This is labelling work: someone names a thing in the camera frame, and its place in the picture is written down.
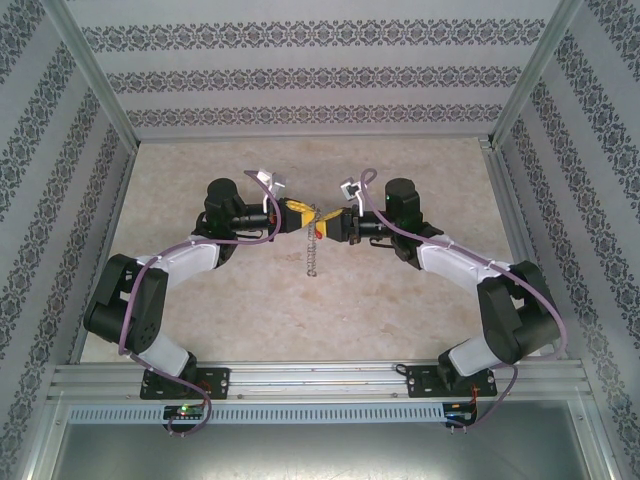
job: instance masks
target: wall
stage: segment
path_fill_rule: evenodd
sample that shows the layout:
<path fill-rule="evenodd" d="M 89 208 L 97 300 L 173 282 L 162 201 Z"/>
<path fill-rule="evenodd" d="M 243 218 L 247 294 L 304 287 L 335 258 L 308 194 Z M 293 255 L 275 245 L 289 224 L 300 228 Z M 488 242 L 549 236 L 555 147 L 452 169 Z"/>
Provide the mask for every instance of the wall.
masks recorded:
<path fill-rule="evenodd" d="M 142 140 L 490 133 L 558 0 L 75 0 Z"/>
<path fill-rule="evenodd" d="M 639 13 L 585 2 L 502 145 L 624 478 L 640 476 Z"/>
<path fill-rule="evenodd" d="M 135 152 L 37 1 L 0 3 L 0 478 L 66 363 Z"/>

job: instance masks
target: floor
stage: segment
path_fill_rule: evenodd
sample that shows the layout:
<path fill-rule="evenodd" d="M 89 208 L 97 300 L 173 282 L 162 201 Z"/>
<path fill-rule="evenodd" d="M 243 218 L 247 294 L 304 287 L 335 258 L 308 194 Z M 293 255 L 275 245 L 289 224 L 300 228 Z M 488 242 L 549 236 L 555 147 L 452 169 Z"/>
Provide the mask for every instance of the floor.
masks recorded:
<path fill-rule="evenodd" d="M 347 204 L 339 184 L 378 169 L 371 192 L 412 179 L 422 211 L 458 243 L 511 260 L 476 139 L 246 140 L 143 144 L 112 253 L 159 252 L 189 235 L 207 185 L 238 184 L 246 203 L 260 190 L 242 174 L 287 177 L 286 196 L 329 212 Z M 321 240 L 317 276 L 307 276 L 307 230 L 239 247 L 220 269 L 167 293 L 163 331 L 199 360 L 294 361 L 435 358 L 481 331 L 477 300 L 392 250 Z M 127 361 L 89 335 L 82 361 Z"/>

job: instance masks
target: black mounting plate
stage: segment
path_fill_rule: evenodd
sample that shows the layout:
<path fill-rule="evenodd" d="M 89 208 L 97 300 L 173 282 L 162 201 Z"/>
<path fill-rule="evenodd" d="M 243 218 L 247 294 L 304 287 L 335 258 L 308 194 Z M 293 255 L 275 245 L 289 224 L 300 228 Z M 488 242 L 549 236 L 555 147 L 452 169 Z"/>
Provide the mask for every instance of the black mounting plate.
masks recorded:
<path fill-rule="evenodd" d="M 226 400 L 230 376 L 231 370 L 228 368 L 198 368 L 196 381 L 193 383 L 204 387 L 211 400 Z M 181 385 L 145 370 L 140 387 L 140 398 L 142 400 L 190 400 L 201 399 L 202 395 L 191 389 L 185 391 Z"/>
<path fill-rule="evenodd" d="M 396 371 L 407 378 L 409 398 L 471 397 L 473 387 L 477 388 L 478 397 L 498 394 L 495 377 L 489 369 L 466 377 L 453 390 L 447 389 L 438 376 L 437 365 L 397 365 Z"/>

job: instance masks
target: purple cable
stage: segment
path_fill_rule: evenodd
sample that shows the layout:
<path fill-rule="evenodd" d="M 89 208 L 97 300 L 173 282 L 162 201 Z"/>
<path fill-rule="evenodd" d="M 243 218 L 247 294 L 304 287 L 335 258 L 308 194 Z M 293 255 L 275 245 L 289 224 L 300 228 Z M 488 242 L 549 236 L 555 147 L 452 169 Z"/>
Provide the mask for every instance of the purple cable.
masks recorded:
<path fill-rule="evenodd" d="M 186 241 L 186 242 L 182 242 L 179 243 L 177 245 L 174 245 L 173 247 L 169 247 L 166 250 L 160 252 L 158 255 L 155 255 L 153 257 L 151 257 L 151 259 L 144 264 L 144 266 L 142 267 L 142 269 L 140 270 L 140 272 L 138 273 L 138 276 L 136 277 L 136 280 L 133 282 L 133 287 L 131 288 L 131 295 L 129 296 L 129 303 L 127 304 L 127 309 L 125 311 L 124 314 L 124 323 L 122 324 L 122 330 L 120 331 L 120 341 L 118 342 L 118 354 L 119 355 L 126 355 L 128 352 L 125 349 L 125 342 L 127 339 L 127 334 L 129 333 L 129 325 L 131 324 L 131 315 L 133 313 L 133 306 L 135 304 L 135 300 L 136 297 L 138 296 L 138 290 L 140 289 L 140 283 L 142 282 L 142 278 L 144 277 L 144 275 L 147 273 L 147 270 L 149 270 L 149 268 L 151 268 L 151 266 L 156 263 L 161 257 L 163 257 L 164 255 L 168 255 L 171 252 L 174 252 L 176 250 L 179 250 L 181 248 L 185 248 L 185 247 L 190 247 L 193 245 L 260 245 L 262 243 L 266 243 L 268 241 L 270 241 L 271 239 L 275 238 L 275 236 L 278 234 L 278 232 L 280 231 L 280 227 L 282 226 L 282 218 L 280 217 L 280 206 L 278 205 L 278 201 L 276 200 L 276 197 L 273 196 L 273 194 L 269 191 L 269 188 L 263 184 L 259 179 L 258 179 L 258 172 L 253 171 L 253 170 L 245 170 L 245 175 L 248 175 L 249 177 L 251 177 L 259 186 L 260 188 L 264 191 L 264 193 L 267 195 L 267 197 L 269 198 L 269 201 L 271 202 L 271 204 L 273 205 L 273 209 L 275 211 L 275 215 L 276 215 L 276 226 L 273 232 L 271 232 L 267 237 L 265 238 L 260 238 L 258 240 L 223 240 L 223 239 L 214 239 L 214 240 L 210 240 L 210 239 L 204 239 L 204 240 L 198 240 L 198 241 Z M 209 419 L 211 418 L 211 413 L 213 410 L 213 406 L 211 405 L 211 398 L 209 397 L 209 395 L 207 394 L 207 392 L 198 387 L 197 385 L 194 385 L 191 382 L 187 382 L 186 380 L 183 380 L 179 377 L 174 377 L 173 375 L 170 375 L 169 373 L 163 372 L 162 370 L 158 370 L 157 368 L 153 367 L 152 365 L 148 364 L 147 362 L 145 362 L 144 360 L 142 360 L 140 357 L 138 357 L 137 355 L 131 354 L 130 358 L 137 362 L 139 365 L 143 366 L 144 368 L 160 375 L 161 377 L 164 377 L 168 380 L 174 381 L 176 383 L 179 383 L 181 385 L 184 385 L 185 387 L 188 387 L 196 392 L 198 392 L 200 395 L 202 395 L 205 404 L 207 405 L 207 413 L 204 416 L 203 420 L 198 423 L 195 427 L 193 427 L 191 430 L 187 431 L 187 432 L 182 432 L 182 433 L 178 433 L 174 430 L 171 429 L 171 425 L 174 421 L 174 419 L 176 417 L 172 417 L 169 420 L 169 424 L 167 425 L 167 430 L 169 431 L 170 435 L 179 435 L 180 437 L 186 437 L 187 435 L 191 435 L 193 433 L 196 433 L 198 430 L 202 429 L 207 422 L 209 421 Z"/>
<path fill-rule="evenodd" d="M 513 368 L 513 377 L 511 377 L 511 381 L 509 382 L 509 385 L 507 385 L 507 388 L 504 389 L 502 394 L 498 397 L 498 400 L 494 402 L 494 404 L 491 406 L 489 411 L 487 411 L 487 413 L 485 413 L 482 417 L 480 417 L 479 420 L 476 420 L 474 424 L 469 425 L 467 427 L 467 430 L 473 430 L 477 426 L 482 425 L 491 415 L 493 415 L 496 412 L 500 404 L 504 402 L 504 399 L 507 398 L 507 395 L 509 395 L 509 392 L 511 392 L 511 389 L 516 384 L 516 380 L 518 379 L 518 367 L 516 367 L 515 365 L 507 365 L 507 366 Z"/>
<path fill-rule="evenodd" d="M 371 177 L 369 179 L 367 179 L 367 174 L 371 174 Z M 540 292 L 538 292 L 535 288 L 533 288 L 524 280 L 516 277 L 510 271 L 505 270 L 504 268 L 496 265 L 491 260 L 487 260 L 486 258 L 481 257 L 480 255 L 477 255 L 471 250 L 467 250 L 464 247 L 460 247 L 453 242 L 447 243 L 447 242 L 441 242 L 438 240 L 433 240 L 431 238 L 423 237 L 421 235 L 416 235 L 414 233 L 410 233 L 410 232 L 407 232 L 406 230 L 402 230 L 401 228 L 396 227 L 393 223 L 391 223 L 389 220 L 384 218 L 384 216 L 380 213 L 380 210 L 376 208 L 375 203 L 371 198 L 371 195 L 369 195 L 369 192 L 367 191 L 367 185 L 369 185 L 377 176 L 378 176 L 378 172 L 374 168 L 367 168 L 362 172 L 362 175 L 360 175 L 360 183 L 362 185 L 362 194 L 365 200 L 367 201 L 369 208 L 371 208 L 375 216 L 378 217 L 378 220 L 380 220 L 390 230 L 396 232 L 399 235 L 403 235 L 407 238 L 411 238 L 413 240 L 426 243 L 428 245 L 435 245 L 437 247 L 443 247 L 443 248 L 455 250 L 456 252 L 462 253 L 464 256 L 483 264 L 485 267 L 488 267 L 500 273 L 501 275 L 504 275 L 509 280 L 514 282 L 516 285 L 520 285 L 522 288 L 528 291 L 531 295 L 533 295 L 536 298 L 536 300 L 538 300 L 542 305 L 544 305 L 544 307 L 549 311 L 549 313 L 555 320 L 556 325 L 558 326 L 558 331 L 560 332 L 560 346 L 553 353 L 550 353 L 549 355 L 544 355 L 541 357 L 531 357 L 531 358 L 527 357 L 527 360 L 533 360 L 533 361 L 555 360 L 565 352 L 567 348 L 567 328 L 565 327 L 564 322 L 562 321 L 562 317 L 560 316 L 556 308 L 551 304 L 551 302 L 549 302 L 549 300 L 547 300 L 544 297 L 544 295 L 542 295 Z"/>

